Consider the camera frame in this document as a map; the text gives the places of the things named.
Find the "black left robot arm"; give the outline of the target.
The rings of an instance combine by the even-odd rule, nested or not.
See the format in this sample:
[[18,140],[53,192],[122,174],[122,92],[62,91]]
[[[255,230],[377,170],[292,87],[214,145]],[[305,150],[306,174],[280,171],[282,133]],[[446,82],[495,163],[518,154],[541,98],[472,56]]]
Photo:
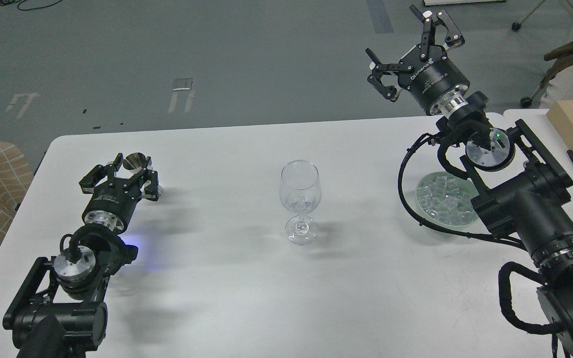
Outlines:
[[152,159],[142,153],[97,165],[79,182],[91,195],[83,224],[64,234],[59,253],[37,258],[2,319],[19,358],[84,358],[105,338],[110,278],[137,259],[120,237],[137,204],[163,193]]

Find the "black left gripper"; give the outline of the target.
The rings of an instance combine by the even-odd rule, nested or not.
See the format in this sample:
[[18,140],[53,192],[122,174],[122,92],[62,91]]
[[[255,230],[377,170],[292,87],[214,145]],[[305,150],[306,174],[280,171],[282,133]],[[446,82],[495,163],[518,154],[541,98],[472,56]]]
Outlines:
[[92,195],[82,213],[84,224],[99,224],[113,233],[124,233],[142,198],[149,201],[161,198],[152,157],[126,157],[126,169],[132,173],[129,179],[115,177],[123,160],[123,153],[118,153],[112,162],[94,166],[78,182],[82,193]]

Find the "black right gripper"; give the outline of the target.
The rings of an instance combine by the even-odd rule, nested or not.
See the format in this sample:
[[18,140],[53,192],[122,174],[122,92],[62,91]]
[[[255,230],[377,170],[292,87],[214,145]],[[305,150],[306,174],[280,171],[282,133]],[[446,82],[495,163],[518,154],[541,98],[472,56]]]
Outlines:
[[[382,83],[382,77],[398,75],[400,88],[409,91],[427,115],[434,115],[437,113],[436,103],[446,93],[456,89],[468,91],[470,81],[449,59],[447,53],[449,48],[459,48],[466,41],[446,10],[438,10],[437,13],[431,11],[422,13],[414,5],[411,5],[409,9],[423,23],[419,45],[412,47],[400,59],[400,63],[393,64],[382,63],[373,50],[366,48],[365,52],[372,63],[368,83],[384,99],[396,102],[400,96],[399,88],[394,85],[385,86]],[[439,26],[447,30],[444,38],[447,48],[433,46],[436,29]]]

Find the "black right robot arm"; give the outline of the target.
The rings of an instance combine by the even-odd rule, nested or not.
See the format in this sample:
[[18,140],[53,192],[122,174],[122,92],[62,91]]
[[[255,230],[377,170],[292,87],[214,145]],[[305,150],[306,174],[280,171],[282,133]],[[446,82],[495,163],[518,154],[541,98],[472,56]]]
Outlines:
[[[563,209],[573,179],[524,120],[512,128],[494,127],[486,115],[487,96],[468,94],[470,82],[452,63],[448,50],[465,39],[445,10],[410,10],[422,23],[420,43],[397,63],[385,64],[370,48],[368,82],[386,100],[406,90],[427,115],[438,115],[436,134],[422,134],[407,150],[397,189],[404,209],[421,226],[516,247],[528,252],[536,270],[508,262],[498,272],[499,306],[513,327],[530,335],[551,335],[573,358],[573,220]],[[405,168],[420,147],[437,145],[442,168],[472,183],[475,213],[487,234],[462,233],[428,222],[407,203]]]

